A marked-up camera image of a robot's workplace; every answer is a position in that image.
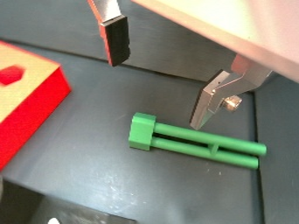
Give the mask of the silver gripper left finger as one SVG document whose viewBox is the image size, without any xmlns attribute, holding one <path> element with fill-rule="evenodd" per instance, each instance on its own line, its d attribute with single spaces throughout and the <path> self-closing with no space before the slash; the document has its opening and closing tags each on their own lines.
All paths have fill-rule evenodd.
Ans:
<svg viewBox="0 0 299 224">
<path fill-rule="evenodd" d="M 119 9 L 117 0 L 87 0 L 97 20 L 104 41 L 107 61 L 115 67 L 129 57 L 128 21 Z"/>
</svg>

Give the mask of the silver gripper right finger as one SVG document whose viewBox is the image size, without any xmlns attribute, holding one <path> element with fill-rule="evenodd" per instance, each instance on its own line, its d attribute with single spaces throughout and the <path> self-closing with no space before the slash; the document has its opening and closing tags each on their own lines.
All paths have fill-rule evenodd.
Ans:
<svg viewBox="0 0 299 224">
<path fill-rule="evenodd" d="M 197 130 L 220 108 L 235 111 L 241 103 L 239 95 L 256 89 L 271 74 L 271 69 L 236 55 L 231 72 L 219 70 L 199 93 L 191 114 L 191 126 Z"/>
</svg>

